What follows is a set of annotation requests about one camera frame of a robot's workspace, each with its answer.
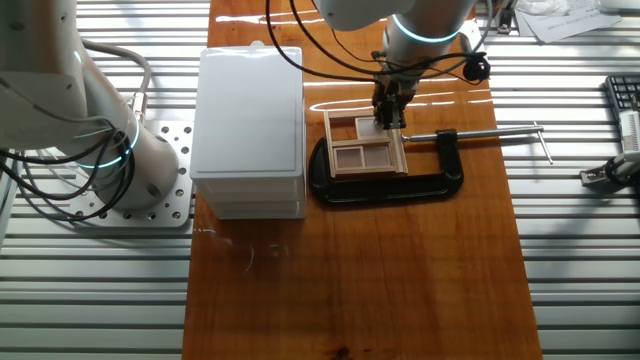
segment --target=white paper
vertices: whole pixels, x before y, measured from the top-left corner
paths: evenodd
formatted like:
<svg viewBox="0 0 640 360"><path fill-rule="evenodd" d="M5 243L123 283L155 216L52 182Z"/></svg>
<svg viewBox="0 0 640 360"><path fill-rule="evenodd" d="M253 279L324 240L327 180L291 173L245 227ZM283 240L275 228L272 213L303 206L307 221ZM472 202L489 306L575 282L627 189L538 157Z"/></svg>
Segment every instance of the white paper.
<svg viewBox="0 0 640 360"><path fill-rule="evenodd" d="M533 16L521 13L521 17L531 30L544 42L568 38L583 32L611 26L622 18L604 15L596 7L594 0L568 0L571 11L568 16Z"/></svg>
<svg viewBox="0 0 640 360"><path fill-rule="evenodd" d="M531 30L527 21L522 17L522 13L520 13L520 11L518 10L516 10L515 13L516 13L516 21L518 22L518 32L520 33L520 36L524 36L524 37L535 36L535 34L533 33L533 30Z"/></svg>

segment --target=black c-clamp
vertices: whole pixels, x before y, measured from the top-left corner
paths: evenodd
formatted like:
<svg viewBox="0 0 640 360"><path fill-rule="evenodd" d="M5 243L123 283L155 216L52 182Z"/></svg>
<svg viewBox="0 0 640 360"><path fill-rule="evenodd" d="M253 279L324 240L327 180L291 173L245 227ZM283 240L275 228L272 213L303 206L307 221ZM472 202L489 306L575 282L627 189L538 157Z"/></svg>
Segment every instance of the black c-clamp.
<svg viewBox="0 0 640 360"><path fill-rule="evenodd" d="M367 180L333 180L326 138L316 144L309 164L311 193L326 205L371 205L419 200L443 200L462 187L464 174L455 130L437 132L439 174Z"/></svg>

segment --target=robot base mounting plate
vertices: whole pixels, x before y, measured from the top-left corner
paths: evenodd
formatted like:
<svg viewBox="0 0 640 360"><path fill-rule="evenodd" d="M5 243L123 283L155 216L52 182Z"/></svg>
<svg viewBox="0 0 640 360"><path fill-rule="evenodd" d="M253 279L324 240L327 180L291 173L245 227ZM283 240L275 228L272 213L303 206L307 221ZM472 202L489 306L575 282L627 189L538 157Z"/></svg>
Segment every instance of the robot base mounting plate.
<svg viewBox="0 0 640 360"><path fill-rule="evenodd" d="M167 196L156 206L141 211L109 210L106 217L74 223L76 228L179 228L190 218L194 187L189 177L193 121L147 121L145 126L155 135L163 137L173 146L178 156L178 178ZM86 179L77 177L82 186ZM104 206L93 193L88 192L69 201L69 212L90 214Z"/></svg>

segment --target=metal rod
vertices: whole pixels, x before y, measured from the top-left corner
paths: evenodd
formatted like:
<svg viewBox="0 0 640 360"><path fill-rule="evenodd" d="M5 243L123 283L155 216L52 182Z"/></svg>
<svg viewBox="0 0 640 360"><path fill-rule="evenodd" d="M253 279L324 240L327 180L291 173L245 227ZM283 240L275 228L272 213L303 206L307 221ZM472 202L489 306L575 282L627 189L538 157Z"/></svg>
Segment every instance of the metal rod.
<svg viewBox="0 0 640 360"><path fill-rule="evenodd" d="M484 139L500 136L514 136L514 135L528 135L528 134L541 134L544 131L543 126L528 126L509 129L498 130L483 130L483 131L467 131L458 133L458 140L465 139ZM404 136L402 135L402 142L436 142L438 140L437 134L428 135L414 135Z"/></svg>
<svg viewBox="0 0 640 360"><path fill-rule="evenodd" d="M553 165L553 159L551 158L551 152L549 151L549 148L547 147L547 142L544 140L544 137L542 136L542 131L538 131L538 139L540 139L540 144L542 144L542 150L544 150L544 154L547 155L547 159L549 159L549 164Z"/></svg>

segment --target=white container lid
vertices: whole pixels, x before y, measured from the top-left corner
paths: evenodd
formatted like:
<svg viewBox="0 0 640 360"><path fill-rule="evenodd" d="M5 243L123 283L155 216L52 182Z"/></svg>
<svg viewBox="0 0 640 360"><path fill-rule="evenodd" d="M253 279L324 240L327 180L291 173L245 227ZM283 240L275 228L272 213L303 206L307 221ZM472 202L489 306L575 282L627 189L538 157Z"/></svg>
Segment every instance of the white container lid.
<svg viewBox="0 0 640 360"><path fill-rule="evenodd" d="M302 63L300 48L283 48ZM304 172L302 72L274 47L202 52L191 177L288 178Z"/></svg>

